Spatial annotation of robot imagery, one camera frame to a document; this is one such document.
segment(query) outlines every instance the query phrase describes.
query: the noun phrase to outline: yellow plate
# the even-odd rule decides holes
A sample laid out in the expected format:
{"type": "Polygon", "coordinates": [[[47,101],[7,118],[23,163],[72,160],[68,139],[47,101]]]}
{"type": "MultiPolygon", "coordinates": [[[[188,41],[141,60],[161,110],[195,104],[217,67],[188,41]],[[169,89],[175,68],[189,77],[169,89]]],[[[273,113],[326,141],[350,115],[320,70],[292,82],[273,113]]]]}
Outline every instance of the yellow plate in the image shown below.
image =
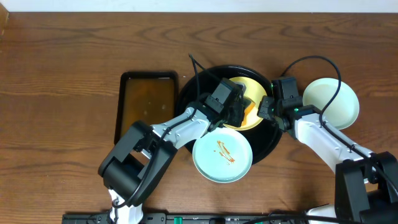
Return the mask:
{"type": "Polygon", "coordinates": [[[234,77],[229,80],[233,82],[243,83],[246,86],[246,91],[244,92],[243,98],[249,99],[252,104],[249,105],[244,113],[244,121],[240,128],[224,124],[227,128],[232,128],[237,131],[244,131],[257,126],[262,118],[257,116],[259,110],[259,105],[263,96],[266,96],[266,90],[260,85],[260,83],[247,77],[234,77]]]}

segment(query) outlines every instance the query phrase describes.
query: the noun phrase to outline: green strip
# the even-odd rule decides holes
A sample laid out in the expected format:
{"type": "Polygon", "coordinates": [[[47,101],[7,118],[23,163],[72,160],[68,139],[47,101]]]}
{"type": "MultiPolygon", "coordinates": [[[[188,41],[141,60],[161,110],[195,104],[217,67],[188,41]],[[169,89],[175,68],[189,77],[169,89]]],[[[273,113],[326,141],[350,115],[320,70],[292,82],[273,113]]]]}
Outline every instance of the green strip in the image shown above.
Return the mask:
{"type": "Polygon", "coordinates": [[[174,224],[182,224],[182,217],[174,217],[174,224]]]}

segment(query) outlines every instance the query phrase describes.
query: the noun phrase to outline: white wall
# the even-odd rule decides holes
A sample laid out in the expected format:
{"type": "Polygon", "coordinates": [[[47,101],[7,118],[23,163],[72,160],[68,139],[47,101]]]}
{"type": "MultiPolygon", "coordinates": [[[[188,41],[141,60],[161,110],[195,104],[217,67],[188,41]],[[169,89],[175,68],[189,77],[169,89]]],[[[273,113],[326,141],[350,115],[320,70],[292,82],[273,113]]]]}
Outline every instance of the white wall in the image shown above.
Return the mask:
{"type": "Polygon", "coordinates": [[[11,12],[398,12],[398,0],[0,0],[11,12]]]}

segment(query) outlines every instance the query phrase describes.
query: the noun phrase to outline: food residue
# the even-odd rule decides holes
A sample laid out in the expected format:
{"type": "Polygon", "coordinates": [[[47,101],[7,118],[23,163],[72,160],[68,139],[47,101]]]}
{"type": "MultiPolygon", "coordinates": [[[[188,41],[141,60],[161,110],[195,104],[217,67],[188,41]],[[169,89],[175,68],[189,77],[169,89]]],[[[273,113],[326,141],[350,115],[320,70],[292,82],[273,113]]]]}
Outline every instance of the food residue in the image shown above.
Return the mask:
{"type": "Polygon", "coordinates": [[[220,155],[222,157],[224,157],[225,159],[227,159],[228,161],[230,161],[231,163],[235,162],[234,158],[231,157],[231,154],[225,147],[224,143],[221,141],[217,141],[217,143],[218,143],[219,149],[221,150],[220,155]]]}

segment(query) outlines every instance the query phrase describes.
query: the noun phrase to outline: wooden table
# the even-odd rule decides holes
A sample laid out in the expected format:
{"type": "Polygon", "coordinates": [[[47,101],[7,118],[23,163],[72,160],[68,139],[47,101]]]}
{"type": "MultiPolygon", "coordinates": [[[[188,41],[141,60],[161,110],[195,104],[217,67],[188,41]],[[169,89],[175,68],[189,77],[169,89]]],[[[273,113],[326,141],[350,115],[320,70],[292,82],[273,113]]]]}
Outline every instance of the wooden table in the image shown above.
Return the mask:
{"type": "MultiPolygon", "coordinates": [[[[299,57],[330,57],[361,105],[344,133],[398,156],[397,14],[12,13],[0,41],[0,222],[109,209],[96,172],[113,147],[120,75],[175,70],[181,88],[193,75],[189,52],[268,79],[299,57]]],[[[303,90],[335,72],[307,60],[290,75],[303,90]]],[[[232,184],[206,180],[179,150],[145,207],[262,214],[333,203],[334,190],[329,167],[286,134],[232,184]]]]}

